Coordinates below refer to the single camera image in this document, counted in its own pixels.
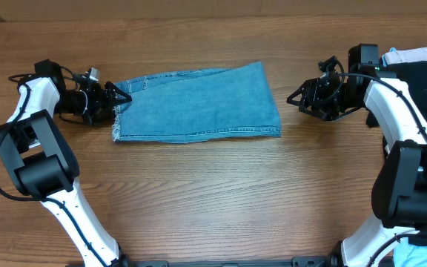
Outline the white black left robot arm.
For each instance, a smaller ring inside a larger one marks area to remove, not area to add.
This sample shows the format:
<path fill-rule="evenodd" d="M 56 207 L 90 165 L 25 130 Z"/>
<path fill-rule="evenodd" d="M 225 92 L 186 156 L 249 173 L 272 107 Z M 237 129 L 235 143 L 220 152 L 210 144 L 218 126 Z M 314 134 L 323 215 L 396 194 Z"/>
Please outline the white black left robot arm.
<path fill-rule="evenodd" d="M 53 121 L 64 79 L 19 74 L 19 101 L 0 125 L 0 194 L 13 201 L 39 202 L 62 225 L 84 266 L 133 266 L 88 204 L 76 157 Z"/>

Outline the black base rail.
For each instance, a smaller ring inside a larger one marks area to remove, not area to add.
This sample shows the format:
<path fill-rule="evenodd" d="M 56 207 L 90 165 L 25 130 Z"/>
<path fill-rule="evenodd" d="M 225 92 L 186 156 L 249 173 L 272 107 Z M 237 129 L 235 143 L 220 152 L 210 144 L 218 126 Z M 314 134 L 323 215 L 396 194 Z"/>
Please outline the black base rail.
<path fill-rule="evenodd" d="M 135 267 L 328 267 L 327 256 L 292 257 L 290 260 L 240 260 L 240 261 L 191 261 L 166 260 L 135 261 Z"/>

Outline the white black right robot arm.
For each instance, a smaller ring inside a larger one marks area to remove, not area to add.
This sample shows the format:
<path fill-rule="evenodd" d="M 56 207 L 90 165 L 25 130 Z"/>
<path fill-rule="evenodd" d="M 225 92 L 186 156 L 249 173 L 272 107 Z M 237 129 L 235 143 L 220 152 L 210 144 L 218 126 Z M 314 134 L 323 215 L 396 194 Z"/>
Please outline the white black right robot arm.
<path fill-rule="evenodd" d="M 385 162 L 371 192 L 371 216 L 327 256 L 294 257 L 293 266 L 394 266 L 395 249 L 427 248 L 427 60 L 399 64 L 353 56 L 319 65 L 287 99 L 325 121 L 361 108 L 383 132 Z"/>

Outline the light blue denim jeans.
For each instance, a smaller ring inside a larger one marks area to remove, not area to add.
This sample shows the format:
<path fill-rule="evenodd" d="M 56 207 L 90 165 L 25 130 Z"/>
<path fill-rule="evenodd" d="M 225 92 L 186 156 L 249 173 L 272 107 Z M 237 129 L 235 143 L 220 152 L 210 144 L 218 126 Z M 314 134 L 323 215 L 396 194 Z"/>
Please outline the light blue denim jeans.
<path fill-rule="evenodd" d="M 192 143 L 281 135 L 261 62 L 156 73 L 120 81 L 131 97 L 114 109 L 114 142 Z"/>

